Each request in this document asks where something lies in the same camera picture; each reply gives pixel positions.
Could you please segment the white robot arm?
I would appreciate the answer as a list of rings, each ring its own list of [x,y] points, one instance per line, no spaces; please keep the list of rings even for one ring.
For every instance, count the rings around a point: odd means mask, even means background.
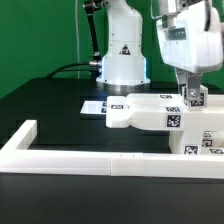
[[[126,0],[103,0],[107,9],[108,51],[99,82],[114,86],[146,83],[141,52],[142,16]],[[189,101],[200,96],[201,77],[223,62],[221,23],[211,0],[151,0],[151,16],[162,60],[175,68],[179,90]]]

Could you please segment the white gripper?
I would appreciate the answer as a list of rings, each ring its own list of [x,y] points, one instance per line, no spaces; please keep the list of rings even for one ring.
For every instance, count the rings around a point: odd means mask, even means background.
[[[223,62],[220,18],[214,7],[211,7],[208,31],[205,30],[205,21],[205,7],[190,6],[177,15],[174,29],[163,28],[161,19],[156,22],[162,60],[177,67],[178,92],[183,96],[186,87],[188,100],[199,98],[201,73],[217,71]]]

